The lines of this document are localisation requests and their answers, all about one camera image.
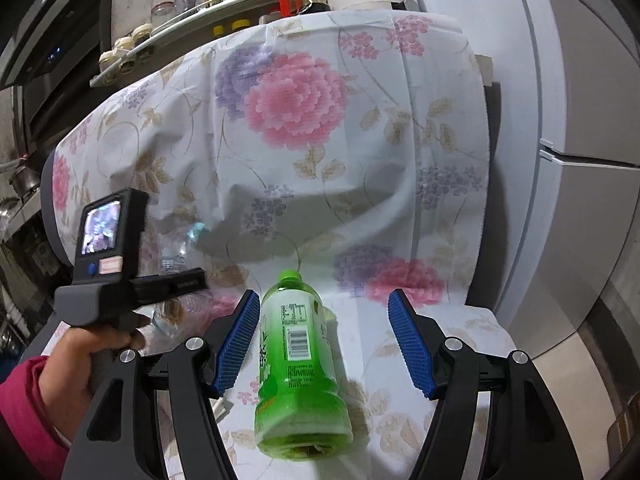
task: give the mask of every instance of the bottle label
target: bottle label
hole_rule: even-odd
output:
[[[323,307],[313,294],[281,290],[262,304],[260,382],[273,374],[285,388],[311,384],[318,375],[335,381]]]

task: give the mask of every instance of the pink sleeve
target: pink sleeve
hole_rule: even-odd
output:
[[[19,365],[0,384],[0,413],[27,458],[46,480],[60,480],[68,449],[46,415],[38,378],[46,356]]]

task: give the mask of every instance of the shelf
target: shelf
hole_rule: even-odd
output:
[[[140,43],[137,47],[129,51],[104,70],[104,72],[101,72],[91,79],[90,85],[92,88],[105,86],[104,80],[111,75],[111,73],[117,72],[121,63],[135,59],[136,54],[144,48],[153,46],[157,50],[158,48],[173,43],[174,41],[180,40],[180,38],[183,38],[184,36],[191,34],[210,23],[220,22],[230,16],[249,12],[257,7],[276,4],[277,1],[278,0],[224,0],[211,7],[206,7],[207,3],[202,3],[199,5],[198,10],[187,10],[180,16],[173,18],[170,22],[165,23],[162,27],[159,27],[152,33],[152,36],[148,40]]]

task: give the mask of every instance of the barcode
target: barcode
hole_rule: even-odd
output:
[[[287,330],[287,359],[289,361],[311,359],[306,326],[304,328],[292,327]]]

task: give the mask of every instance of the floral tablecloth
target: floral tablecloth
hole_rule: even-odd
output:
[[[82,206],[123,187],[151,196],[141,274],[158,272],[163,248],[204,224],[188,264],[207,272],[208,319],[230,312],[245,288],[262,295],[281,270],[299,269],[336,316],[332,350],[356,441],[316,463],[261,455],[254,341],[220,421],[231,461],[242,480],[389,479],[408,477],[433,415],[388,324],[389,292],[401,286],[480,351],[513,349],[489,311],[464,306],[487,181],[482,82],[456,22],[343,11],[233,34],[113,95],[57,147],[53,191],[71,259]],[[166,349],[148,330],[147,351]],[[487,409],[481,397],[470,478]]]

